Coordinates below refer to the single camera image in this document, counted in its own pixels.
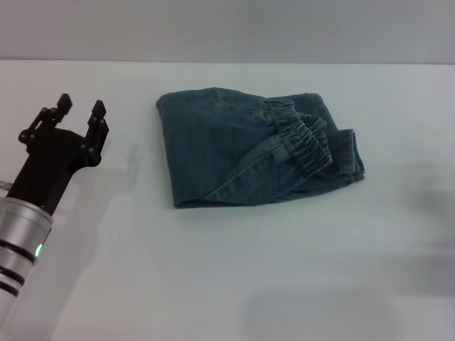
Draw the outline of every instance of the gray wall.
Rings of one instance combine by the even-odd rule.
[[[0,58],[455,63],[454,17],[454,0],[0,0]]]

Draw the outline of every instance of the green led light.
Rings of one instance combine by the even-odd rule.
[[[38,257],[40,255],[40,251],[41,251],[41,248],[43,247],[43,245],[39,245],[37,248],[36,248],[36,251],[35,251],[35,257]]]

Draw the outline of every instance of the white table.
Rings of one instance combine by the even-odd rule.
[[[175,210],[155,101],[225,87],[318,92],[354,128],[365,181],[255,208]],[[2,340],[455,338],[455,66],[0,62],[0,179],[60,94],[102,164],[78,172]]]

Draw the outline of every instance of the elastic waistband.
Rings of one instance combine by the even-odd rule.
[[[322,118],[299,116],[290,99],[269,98],[265,104],[283,144],[305,178],[332,163]]]

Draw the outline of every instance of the blue denim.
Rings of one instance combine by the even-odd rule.
[[[156,103],[175,207],[263,205],[363,179],[353,130],[318,94],[264,98],[210,88]]]

